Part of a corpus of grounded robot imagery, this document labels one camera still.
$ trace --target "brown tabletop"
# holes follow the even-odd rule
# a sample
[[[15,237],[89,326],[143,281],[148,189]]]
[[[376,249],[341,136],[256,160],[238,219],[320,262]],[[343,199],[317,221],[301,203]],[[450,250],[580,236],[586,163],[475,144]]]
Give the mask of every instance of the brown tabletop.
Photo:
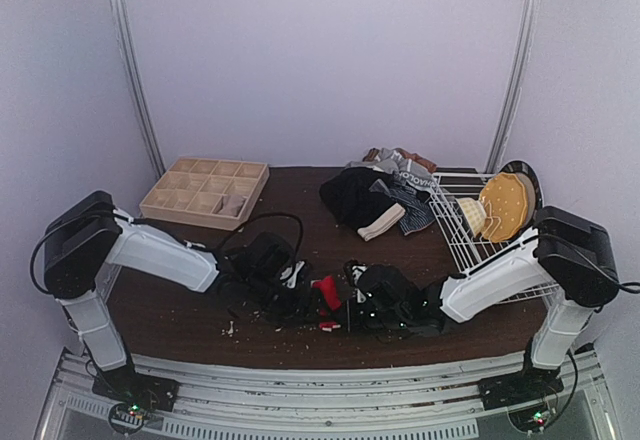
[[[348,287],[342,265],[393,264],[419,286],[455,271],[437,224],[402,236],[395,227],[368,243],[336,222],[320,201],[318,188],[336,168],[272,168],[254,215],[282,211],[300,216],[305,226],[301,258],[311,262],[315,278],[336,276],[343,295]],[[215,245],[227,232],[158,223],[172,234]],[[295,224],[287,219],[257,222],[235,239],[250,240],[261,230],[295,242]],[[253,368],[375,368],[427,365],[492,357],[524,349],[542,324],[541,300],[487,309],[437,338],[371,333],[322,332],[316,327],[278,328],[255,304],[234,292],[198,294],[167,280],[123,269],[109,299],[117,328],[133,353],[204,364]],[[233,321],[234,332],[227,332]]]

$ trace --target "wire rack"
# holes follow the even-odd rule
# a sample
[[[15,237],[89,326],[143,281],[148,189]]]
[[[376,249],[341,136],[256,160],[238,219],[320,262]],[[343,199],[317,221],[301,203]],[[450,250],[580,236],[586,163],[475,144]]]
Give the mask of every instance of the wire rack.
[[[511,244],[511,242],[492,243],[481,235],[474,236],[456,202],[456,198],[463,197],[478,199],[491,177],[493,175],[484,173],[437,172],[434,174],[431,209],[460,272],[475,267]],[[555,293],[558,288],[559,285],[555,282],[544,283],[523,290],[500,303],[546,297]]]

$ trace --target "black cable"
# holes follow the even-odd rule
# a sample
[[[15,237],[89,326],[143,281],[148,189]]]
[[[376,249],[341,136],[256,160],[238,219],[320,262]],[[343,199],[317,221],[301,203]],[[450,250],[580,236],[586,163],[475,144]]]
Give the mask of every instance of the black cable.
[[[87,361],[85,362],[85,364],[84,364],[84,371],[85,371],[85,372],[87,372],[87,375],[89,375],[90,377],[92,377],[94,380],[97,380],[97,379],[98,379],[98,375],[97,375],[97,373],[98,373],[98,369],[96,368],[96,374],[95,374],[95,375],[94,375],[93,373],[91,373],[91,372],[89,371],[89,364],[90,364],[90,363],[93,363],[93,359],[92,359],[92,358],[90,358],[89,360],[87,360]]]
[[[533,240],[537,240],[538,238],[548,238],[549,240],[555,240],[557,242],[562,243],[565,247],[571,249],[580,258],[582,258],[585,262],[587,262],[591,268],[593,268],[596,272],[598,272],[602,276],[602,278],[604,278],[610,283],[613,283],[618,288],[618,290],[621,290],[626,293],[631,293],[633,295],[640,294],[640,282],[620,283],[617,279],[613,278],[611,275],[605,272],[602,268],[600,268],[598,265],[592,262],[591,259],[587,257],[584,253],[582,253],[580,250],[578,250],[575,245],[573,245],[571,242],[569,242],[568,240],[565,240],[562,237],[559,237],[557,235],[552,235],[550,233],[541,233],[539,235],[526,239],[523,243],[527,244]]]
[[[567,354],[569,355],[569,359],[571,360],[571,363],[573,364],[573,372],[574,372],[574,375],[575,375],[574,382],[573,382],[573,387],[571,387],[571,393],[569,394],[569,398],[567,398],[566,403],[562,406],[562,410],[560,410],[560,412],[558,412],[551,420],[549,420],[549,423],[547,423],[544,426],[544,430],[548,429],[550,426],[552,426],[554,423],[556,423],[560,419],[560,417],[562,417],[564,412],[567,411],[567,407],[571,403],[571,400],[573,400],[574,395],[576,394],[576,389],[578,387],[578,365],[576,364],[576,359],[573,358],[573,353],[571,353],[569,351],[569,352],[567,352]]]
[[[56,225],[54,228],[49,230],[40,240],[38,240],[38,243],[36,243],[36,246],[34,247],[33,252],[31,253],[31,260],[29,261],[29,275],[31,277],[31,283],[33,283],[33,286],[36,287],[36,289],[40,293],[44,293],[45,295],[51,295],[51,292],[49,292],[49,290],[40,286],[40,284],[38,283],[38,280],[36,279],[36,273],[35,273],[36,258],[38,256],[40,249],[44,245],[44,243],[47,240],[49,240],[49,238],[51,238],[52,235],[58,233],[63,228],[67,228],[71,224],[74,224],[81,220],[88,220],[90,218],[105,218],[105,217],[119,218],[125,221],[128,220],[126,217],[123,217],[122,215],[118,215],[117,213],[109,210],[87,211],[78,215],[77,217],[73,217],[67,220],[66,222]]]
[[[213,251],[210,251],[210,252],[213,253],[214,255],[216,253],[221,254],[222,248],[227,244],[227,242],[229,242],[229,240],[231,240],[238,233],[240,233],[240,231],[243,228],[247,227],[248,225],[251,225],[253,222],[257,220],[262,220],[264,218],[273,218],[273,217],[290,218],[292,220],[295,220],[295,222],[298,224],[298,239],[296,241],[296,246],[293,251],[293,257],[291,258],[291,265],[290,265],[291,273],[286,278],[281,279],[282,282],[286,282],[295,274],[298,252],[300,251],[300,246],[302,245],[302,239],[304,237],[304,224],[302,223],[302,220],[300,219],[300,217],[298,217],[297,215],[294,215],[293,213],[271,212],[271,213],[262,213],[260,215],[257,215],[247,220],[246,222],[238,225],[236,228],[234,228],[231,232],[229,232],[229,234],[225,238],[223,238],[218,243],[218,245],[213,249]]]

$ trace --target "white wall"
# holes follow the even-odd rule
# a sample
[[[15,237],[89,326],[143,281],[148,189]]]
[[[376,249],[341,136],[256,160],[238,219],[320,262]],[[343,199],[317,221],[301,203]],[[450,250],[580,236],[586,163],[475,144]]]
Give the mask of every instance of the white wall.
[[[531,163],[546,203],[604,225],[623,281],[640,279],[640,0],[542,0],[506,160]],[[640,417],[640,298],[593,321],[624,438]]]
[[[484,168],[523,0],[127,0],[167,163]]]
[[[134,209],[153,174],[108,0],[0,0],[0,425],[32,438],[62,310],[28,280],[46,225],[94,189]]]

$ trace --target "striped cloth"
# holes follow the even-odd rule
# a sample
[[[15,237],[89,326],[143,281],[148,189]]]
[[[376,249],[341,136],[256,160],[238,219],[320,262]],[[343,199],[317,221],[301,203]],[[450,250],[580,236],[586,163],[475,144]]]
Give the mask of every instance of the striped cloth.
[[[384,193],[404,207],[406,213],[398,221],[404,235],[424,230],[436,219],[431,207],[417,198],[417,190],[409,186],[397,173],[394,173],[390,186],[382,180],[377,180],[369,187],[369,191]]]

